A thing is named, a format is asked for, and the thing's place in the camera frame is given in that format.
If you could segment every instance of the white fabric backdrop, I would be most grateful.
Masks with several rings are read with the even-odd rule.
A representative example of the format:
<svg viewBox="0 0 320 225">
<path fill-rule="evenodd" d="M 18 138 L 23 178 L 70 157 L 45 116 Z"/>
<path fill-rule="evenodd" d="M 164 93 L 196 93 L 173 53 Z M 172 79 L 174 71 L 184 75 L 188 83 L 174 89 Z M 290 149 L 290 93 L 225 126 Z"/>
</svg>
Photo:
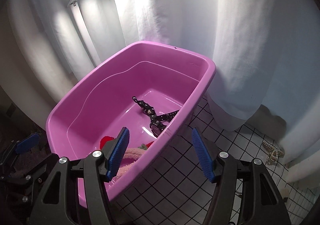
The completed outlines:
<svg viewBox="0 0 320 225">
<path fill-rule="evenodd" d="M 42 33 L 40 40 L 46 43 L 42 46 L 39 35 L 22 31 L 29 23 L 19 18 L 27 12 L 14 8 L 14 2 L 22 1 L 9 3 L 21 50 L 58 101 L 70 87 L 60 81 L 63 70 L 80 80 L 94 68 L 66 8 L 69 0 L 24 0 L 30 7 L 28 15 L 33 15 L 31 32 Z M 221 127 L 237 128 L 223 114 L 239 119 L 239 126 L 263 103 L 287 122 L 288 134 L 280 144 L 288 155 L 293 152 L 286 146 L 299 138 L 290 137 L 290 131 L 306 114 L 320 87 L 320 12 L 312 0 L 78 0 L 78 4 L 101 61 L 138 40 L 206 55 L 217 64 L 208 92 L 222 110 L 222 114 L 212 112 Z M 28 39 L 33 40 L 32 46 L 23 43 Z M 36 58 L 37 47 L 43 50 L 39 55 L 48 57 Z M 52 65 L 39 63 L 50 56 Z M 308 136 L 305 139 L 312 144 Z M 294 150 L 298 156 L 305 148 Z"/>
</svg>

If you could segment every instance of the red fabric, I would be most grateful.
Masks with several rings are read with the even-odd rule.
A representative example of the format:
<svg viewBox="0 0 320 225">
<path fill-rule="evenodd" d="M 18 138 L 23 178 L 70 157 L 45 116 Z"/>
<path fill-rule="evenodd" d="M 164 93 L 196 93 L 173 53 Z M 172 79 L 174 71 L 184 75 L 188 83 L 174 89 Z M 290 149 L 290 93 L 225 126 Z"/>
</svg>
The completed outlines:
<svg viewBox="0 0 320 225">
<path fill-rule="evenodd" d="M 150 143 L 146 144 L 147 148 L 149 148 L 149 147 L 152 145 L 152 143 L 153 143 L 153 142 L 154 142 L 154 141 L 152 141 L 152 142 L 150 142 Z"/>
<path fill-rule="evenodd" d="M 105 145 L 105 143 L 107 143 L 110 140 L 113 140 L 115 138 L 113 137 L 109 137 L 109 136 L 105 136 L 100 140 L 100 150 L 103 148 L 103 146 Z"/>
</svg>

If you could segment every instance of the pink basin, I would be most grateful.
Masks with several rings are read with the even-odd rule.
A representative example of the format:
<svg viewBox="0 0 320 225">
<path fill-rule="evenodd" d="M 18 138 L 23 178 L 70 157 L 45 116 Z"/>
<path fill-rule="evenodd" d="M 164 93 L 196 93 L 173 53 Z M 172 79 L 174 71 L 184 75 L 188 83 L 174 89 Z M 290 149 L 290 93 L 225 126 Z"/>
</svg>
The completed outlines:
<svg viewBox="0 0 320 225">
<path fill-rule="evenodd" d="M 104 136 L 116 137 L 123 126 L 130 131 L 129 148 L 155 141 L 116 182 L 106 183 L 112 201 L 160 154 L 192 113 L 215 73 L 209 58 L 154 42 L 133 43 L 90 72 L 50 113 L 47 136 L 51 151 L 70 160 L 99 149 Z M 158 138 L 150 119 L 132 100 L 144 100 L 157 114 L 180 110 Z M 83 180 L 79 199 L 86 206 Z"/>
</svg>

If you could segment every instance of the tiled floor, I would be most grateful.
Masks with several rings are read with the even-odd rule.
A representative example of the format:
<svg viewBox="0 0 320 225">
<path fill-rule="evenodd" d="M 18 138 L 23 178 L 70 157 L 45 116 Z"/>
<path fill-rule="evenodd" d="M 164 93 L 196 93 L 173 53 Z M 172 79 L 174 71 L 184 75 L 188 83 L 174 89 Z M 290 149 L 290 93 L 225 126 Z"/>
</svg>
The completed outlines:
<svg viewBox="0 0 320 225">
<path fill-rule="evenodd" d="M 214 121 L 205 98 L 201 99 L 194 115 L 182 134 L 178 134 L 143 176 L 118 200 L 118 208 L 141 225 L 199 225 L 207 213 L 215 185 L 203 176 L 191 143 L 191 130 L 197 126 L 203 135 L 233 157 L 245 161 L 267 159 L 263 140 L 278 148 L 275 141 L 245 124 L 227 132 Z M 279 190 L 287 188 L 286 203 L 292 224 L 299 224 L 313 206 L 317 190 L 299 190 L 296 184 L 286 183 L 288 169 L 279 159 L 276 166 L 266 165 Z M 237 192 L 242 182 L 237 180 Z M 241 199 L 236 195 L 231 221 L 237 223 Z"/>
</svg>

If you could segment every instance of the blue gripper pad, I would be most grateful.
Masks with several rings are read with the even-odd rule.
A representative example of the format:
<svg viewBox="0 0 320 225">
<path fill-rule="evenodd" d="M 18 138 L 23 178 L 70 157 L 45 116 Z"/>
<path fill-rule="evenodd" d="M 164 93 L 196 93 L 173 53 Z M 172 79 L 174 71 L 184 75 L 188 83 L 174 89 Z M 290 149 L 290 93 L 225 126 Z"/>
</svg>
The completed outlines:
<svg viewBox="0 0 320 225">
<path fill-rule="evenodd" d="M 17 154 L 23 154 L 28 152 L 31 148 L 38 145 L 40 141 L 40 136 L 38 133 L 34 133 L 31 136 L 27 137 L 23 141 L 21 141 L 16 147 Z"/>
<path fill-rule="evenodd" d="M 118 140 L 116 146 L 114 147 L 111 156 L 108 161 L 108 171 L 106 177 L 111 180 L 118 173 L 122 158 L 125 151 L 127 150 L 129 144 L 129 129 L 125 128 L 120 134 L 120 139 Z"/>
<path fill-rule="evenodd" d="M 204 176 L 213 183 L 215 177 L 213 173 L 213 160 L 196 128 L 192 130 L 192 144 L 195 148 Z"/>
</svg>

